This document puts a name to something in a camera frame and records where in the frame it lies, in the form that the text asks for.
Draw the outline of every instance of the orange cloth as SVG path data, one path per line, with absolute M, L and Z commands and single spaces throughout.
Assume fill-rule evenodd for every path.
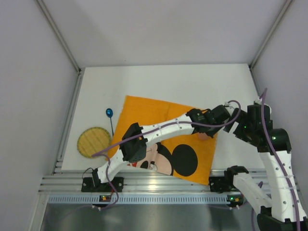
M 192 107 L 177 103 L 127 96 L 122 113 L 117 123 L 112 144 L 121 141 L 124 133 L 133 123 L 138 122 L 140 126 L 153 125 L 176 118 L 191 109 Z M 197 157 L 197 166 L 194 172 L 189 176 L 183 176 L 177 172 L 177 169 L 179 168 L 182 169 L 181 172 L 185 172 L 186 166 L 190 164 L 190 158 L 185 159 L 186 157 L 189 157 L 188 154 L 184 157 L 185 160 L 183 158 L 177 160 L 173 160 L 171 158 L 171 165 L 177 165 L 177 168 L 174 168 L 172 175 L 185 180 L 207 185 L 215 152 L 216 139 L 217 137 L 215 136 L 213 139 L 210 138 L 206 141 L 201 141 L 198 139 L 197 134 L 193 134 L 177 136 L 162 141 L 161 144 L 169 150 L 171 155 L 175 154 L 174 151 L 176 147 L 181 144 L 186 144 L 192 148 L 192 151 L 195 152 L 193 155 Z M 118 147 L 109 150 L 109 157 L 112 157 L 116 153 L 117 149 Z M 174 156 L 183 157 L 183 154 L 181 152 L 177 152 Z

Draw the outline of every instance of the white enclosure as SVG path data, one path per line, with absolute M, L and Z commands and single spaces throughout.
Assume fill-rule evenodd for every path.
M 45 0 L 80 67 L 251 63 L 282 0 Z
M 113 124 L 116 127 L 126 95 L 197 108 L 215 108 L 231 99 L 240 101 L 245 108 L 257 98 L 247 64 L 86 68 L 63 153 L 62 170 L 83 171 L 105 163 L 103 156 L 89 159 L 80 155 L 76 148 L 77 141 L 80 134 L 91 127 L 106 128 L 111 134 L 110 120 L 105 116 L 105 110 L 112 108 Z M 255 147 L 221 132 L 212 169 L 226 169 L 233 165 L 244 165 L 249 169 L 264 168 Z
M 202 71 L 214 73 L 219 75 L 219 83 L 213 84 L 213 97 L 220 90 L 219 84 L 225 94 L 217 93 L 219 102 L 218 98 L 207 101 L 213 103 L 210 106 L 224 103 L 220 100 L 225 96 L 236 97 L 247 105 L 257 92 L 268 87 L 267 102 L 273 109 L 274 126 L 289 133 L 294 173 L 308 203 L 307 11 L 305 0 L 1 1 L 0 230 L 25 230 L 31 227 L 31 221 L 41 222 L 31 217 L 37 208 L 42 177 L 54 171 L 59 147 L 72 148 L 75 141 L 70 143 L 71 136 L 79 135 L 74 120 L 82 122 L 78 117 L 83 107 L 77 102 L 74 117 L 74 100 L 90 98 L 82 96 L 87 95 L 82 88 L 92 84 L 89 79 L 84 79 L 84 85 L 80 82 L 84 68 L 86 74 L 103 70 L 91 75 L 95 78 L 103 72 L 115 77 L 120 75 L 119 70 L 125 72 L 122 76 L 128 79 L 117 83 L 117 79 L 108 77 L 104 90 L 111 85 L 117 90 L 117 85 L 139 81 L 131 75 L 133 69 L 143 73 L 151 68 L 157 70 L 148 65 L 168 65 L 161 71 L 171 68 L 172 74 L 179 70 L 169 65 L 184 68 L 180 77 L 162 77 L 166 78 L 166 86 L 179 80 L 185 85 L 185 78 L 191 81 L 185 77 L 186 72 L 195 72 L 198 78 Z M 186 64 L 219 64 L 221 69 L 197 71 L 193 65 L 184 67 Z M 232 72 L 224 64 L 236 70 Z M 133 65 L 146 66 L 109 67 L 106 72 L 106 66 Z M 210 77 L 201 82 L 209 84 Z M 187 84 L 185 92 L 196 96 L 197 92 L 188 86 L 193 84 Z M 201 106 L 200 101 L 195 103 L 184 94 L 182 98 L 171 94 L 156 97 L 130 88 L 119 93 L 117 102 L 105 98 L 105 106 L 110 101 L 115 107 L 115 116 L 119 115 L 125 94 Z M 63 144 L 65 136 L 69 137 L 67 144 Z M 223 153 L 222 150 L 225 149 L 218 147 L 218 151 Z M 229 155 L 225 161 L 263 168 L 259 159 L 249 162 L 246 157 L 239 154 L 236 162 Z M 218 154 L 213 166 L 225 167 L 220 165 L 222 158 Z M 83 164 L 78 170 L 85 169 Z

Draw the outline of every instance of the purple cable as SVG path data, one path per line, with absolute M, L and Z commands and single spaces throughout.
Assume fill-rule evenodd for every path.
M 258 186 L 260 187 L 260 188 L 262 188 L 262 185 L 263 185 L 263 181 L 260 181 L 260 183 L 258 184 Z M 251 228 L 252 228 L 252 231 L 256 231 L 256 229 L 255 229 L 255 222 L 254 222 L 254 214 L 255 213 L 255 211 L 254 211 L 254 209 L 252 208 L 251 209 Z
M 108 159 L 108 164 L 110 165 L 110 158 L 109 156 L 105 155 L 105 154 L 102 154 L 103 156 L 105 156 L 107 159 Z M 101 210 L 105 210 L 105 209 L 108 209 L 108 208 L 111 208 L 113 206 L 115 206 L 115 204 L 118 202 L 119 200 L 119 193 L 117 192 L 115 186 L 112 184 L 112 182 L 110 181 L 109 177 L 108 177 L 108 170 L 109 170 L 109 166 L 107 166 L 106 168 L 106 178 L 107 178 L 107 181 L 109 183 L 109 185 L 111 186 L 111 188 L 114 190 L 114 192 L 116 193 L 116 200 L 112 203 L 112 204 L 108 204 L 107 206 L 105 207 L 101 207 Z M 50 214 L 48 214 L 47 216 L 47 220 L 49 222 L 49 225 L 52 226 L 52 227 L 55 227 L 57 226 L 63 219 L 67 218 L 69 215 L 75 213 L 77 210 L 80 210 L 81 208 L 86 208 L 86 207 L 92 207 L 92 205 L 82 205 L 82 206 L 79 206 L 75 209 L 73 209 L 72 211 L 70 211 L 69 213 L 65 214 L 61 219 L 59 219 L 56 223 L 53 223 L 50 219 Z
M 221 127 L 227 126 L 227 125 L 233 123 L 237 119 L 237 117 L 240 115 L 240 113 L 241 113 L 241 105 L 240 105 L 240 103 L 238 101 L 230 100 L 230 101 L 228 101 L 228 103 L 236 103 L 238 105 L 239 110 L 238 110 L 236 116 L 232 120 L 227 122 L 227 123 L 219 124 L 219 125 L 210 125 L 210 124 L 201 124 L 201 123 L 195 123 L 195 122 L 189 122 L 189 121 L 179 121 L 179 124 L 199 125 L 199 126 L 206 127 L 206 128 L 221 128 Z M 161 126 L 161 128 L 165 128 L 165 127 L 168 127 L 168 126 L 174 125 L 174 124 L 177 124 L 177 122 L 170 122 L 170 123 L 164 124 L 164 125 Z M 103 153 L 107 152 L 108 150 L 110 150 L 110 149 L 112 149 L 112 148 L 114 148 L 114 147 L 116 147 L 116 146 L 118 146 L 120 144 L 123 144 L 123 143 L 125 143 L 127 141 L 131 141 L 131 140 L 133 140 L 135 138 L 138 138 L 138 137 L 141 137 L 141 136 L 148 135 L 148 134 L 150 134 L 152 132 L 158 131 L 159 129 L 160 128 L 154 128 L 153 130 L 150 130 L 150 131 L 147 131 L 145 133 L 141 133 L 141 134 L 129 137 L 129 138 L 127 138 L 125 140 L 122 140 L 120 142 L 114 143 L 114 144 L 110 145 L 109 147 L 107 147 L 107 148 L 105 148 L 105 149 L 103 149 L 103 150 L 93 154 L 92 157 L 104 155 Z
M 264 95 L 264 92 L 262 92 L 262 94 L 259 96 L 259 99 L 262 99 Z
M 264 118 L 264 105 L 265 105 L 265 98 L 266 98 L 266 92 L 267 92 L 267 88 L 265 88 L 264 92 L 262 93 L 262 104 L 261 104 L 261 119 L 262 119 L 262 127 L 264 129 L 264 133 L 265 133 L 265 137 L 266 137 L 266 140 L 269 144 L 269 147 L 271 149 L 271 151 L 273 152 L 284 176 L 286 177 L 286 181 L 288 183 L 288 186 L 290 188 L 290 191 L 291 191 L 291 196 L 292 196 L 292 199 L 293 199 L 293 202 L 294 202 L 294 207 L 295 207 L 295 218 L 296 218 L 296 229 L 297 231 L 300 231 L 300 218 L 299 218 L 299 209 L 298 209 L 298 204 L 297 204 L 297 199 L 296 199 L 296 195 L 295 195 L 295 192 L 294 192 L 294 189 L 293 189 L 293 185 L 290 181 L 290 179 L 288 178 L 288 173 L 286 172 L 279 156 L 277 155 L 276 153 L 276 150 L 273 146 L 273 144 L 271 143 L 271 140 L 270 140 L 270 137 L 269 137 L 269 133 L 266 129 L 266 124 L 265 124 L 265 118 Z

